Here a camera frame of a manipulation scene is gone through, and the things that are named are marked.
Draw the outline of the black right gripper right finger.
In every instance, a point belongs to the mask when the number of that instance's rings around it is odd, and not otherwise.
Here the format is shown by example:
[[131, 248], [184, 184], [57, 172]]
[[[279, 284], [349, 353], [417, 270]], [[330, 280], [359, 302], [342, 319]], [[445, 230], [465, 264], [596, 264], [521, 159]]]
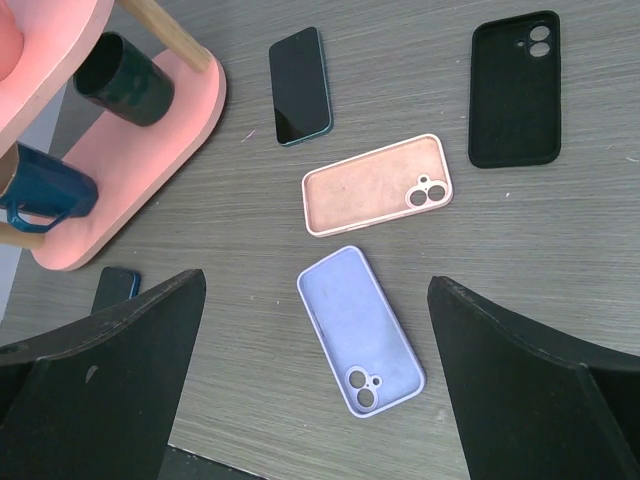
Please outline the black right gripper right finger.
[[636, 479], [639, 359], [444, 276], [427, 303], [473, 479]]

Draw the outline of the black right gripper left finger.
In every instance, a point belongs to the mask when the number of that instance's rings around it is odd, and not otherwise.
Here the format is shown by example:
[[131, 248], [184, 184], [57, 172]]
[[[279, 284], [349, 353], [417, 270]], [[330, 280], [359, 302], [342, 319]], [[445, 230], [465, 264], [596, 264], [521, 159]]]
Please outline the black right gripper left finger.
[[159, 475], [206, 299], [199, 269], [1, 349], [5, 479]]

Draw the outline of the blue-edged black phone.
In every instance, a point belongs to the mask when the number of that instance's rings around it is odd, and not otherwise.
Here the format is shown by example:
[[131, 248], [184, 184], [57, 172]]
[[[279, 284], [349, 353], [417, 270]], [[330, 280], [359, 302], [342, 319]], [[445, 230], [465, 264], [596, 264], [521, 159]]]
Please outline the blue-edged black phone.
[[139, 292], [141, 275], [133, 270], [120, 267], [105, 267], [100, 275], [91, 313], [97, 313], [121, 302], [125, 302]]

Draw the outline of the lilac phone case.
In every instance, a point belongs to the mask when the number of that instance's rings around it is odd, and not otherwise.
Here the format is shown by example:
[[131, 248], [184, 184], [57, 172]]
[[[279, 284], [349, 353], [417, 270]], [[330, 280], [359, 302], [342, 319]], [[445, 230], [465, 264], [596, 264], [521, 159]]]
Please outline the lilac phone case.
[[426, 375], [363, 252], [344, 246], [297, 289], [350, 412], [368, 418], [418, 395]]

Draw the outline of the pink phone case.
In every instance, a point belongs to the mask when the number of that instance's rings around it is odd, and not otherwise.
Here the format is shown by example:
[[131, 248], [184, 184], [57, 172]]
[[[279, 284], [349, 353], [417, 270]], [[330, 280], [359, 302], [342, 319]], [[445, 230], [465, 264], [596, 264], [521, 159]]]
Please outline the pink phone case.
[[454, 193], [442, 143], [433, 134], [312, 170], [301, 187], [306, 229], [319, 238], [433, 211]]

